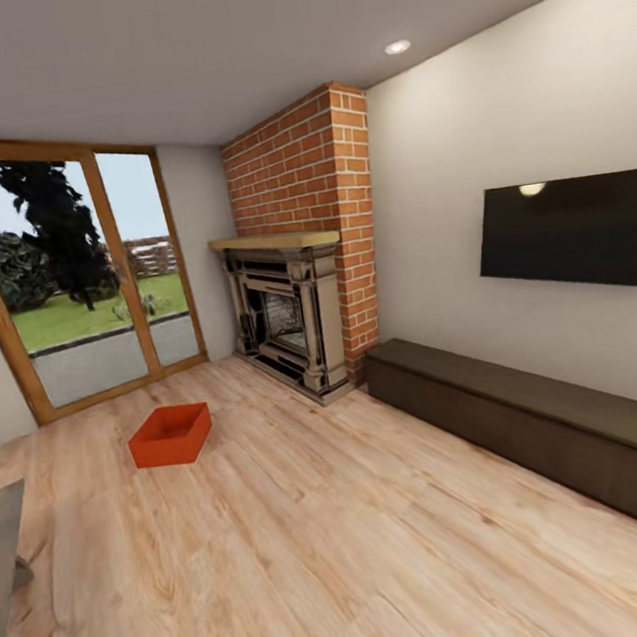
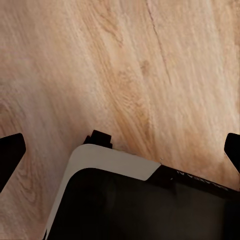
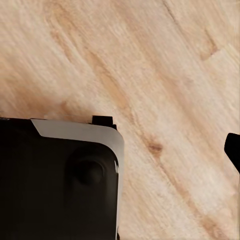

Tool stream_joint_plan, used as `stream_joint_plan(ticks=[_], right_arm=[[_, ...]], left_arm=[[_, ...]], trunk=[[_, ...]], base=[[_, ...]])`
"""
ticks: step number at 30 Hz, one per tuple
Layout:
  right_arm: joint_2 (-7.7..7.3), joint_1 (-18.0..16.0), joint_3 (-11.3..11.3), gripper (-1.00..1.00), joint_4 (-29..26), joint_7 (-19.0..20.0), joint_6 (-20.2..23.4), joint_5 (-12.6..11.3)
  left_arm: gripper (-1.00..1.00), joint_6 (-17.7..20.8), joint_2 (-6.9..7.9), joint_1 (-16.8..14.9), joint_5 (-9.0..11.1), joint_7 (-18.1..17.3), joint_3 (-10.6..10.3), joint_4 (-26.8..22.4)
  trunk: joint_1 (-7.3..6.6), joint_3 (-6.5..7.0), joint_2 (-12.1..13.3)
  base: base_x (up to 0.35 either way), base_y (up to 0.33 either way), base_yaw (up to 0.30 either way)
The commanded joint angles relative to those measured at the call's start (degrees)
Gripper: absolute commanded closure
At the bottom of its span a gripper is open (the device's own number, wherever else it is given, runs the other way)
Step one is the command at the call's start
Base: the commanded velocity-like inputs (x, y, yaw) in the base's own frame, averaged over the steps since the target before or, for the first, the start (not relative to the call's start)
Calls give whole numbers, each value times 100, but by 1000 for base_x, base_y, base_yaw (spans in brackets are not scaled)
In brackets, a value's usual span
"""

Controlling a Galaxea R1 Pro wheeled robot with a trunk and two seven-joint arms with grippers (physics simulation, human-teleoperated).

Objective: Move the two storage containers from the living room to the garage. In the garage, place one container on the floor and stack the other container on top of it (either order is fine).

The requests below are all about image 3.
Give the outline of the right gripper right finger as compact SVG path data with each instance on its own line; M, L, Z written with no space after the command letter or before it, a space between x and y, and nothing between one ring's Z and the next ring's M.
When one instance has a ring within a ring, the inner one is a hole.
M229 133L227 135L224 151L240 172L240 135L235 133Z

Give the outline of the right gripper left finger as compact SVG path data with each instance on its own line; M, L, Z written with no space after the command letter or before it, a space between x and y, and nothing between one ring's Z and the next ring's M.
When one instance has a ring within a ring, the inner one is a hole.
M0 193L26 153L22 133L0 138Z

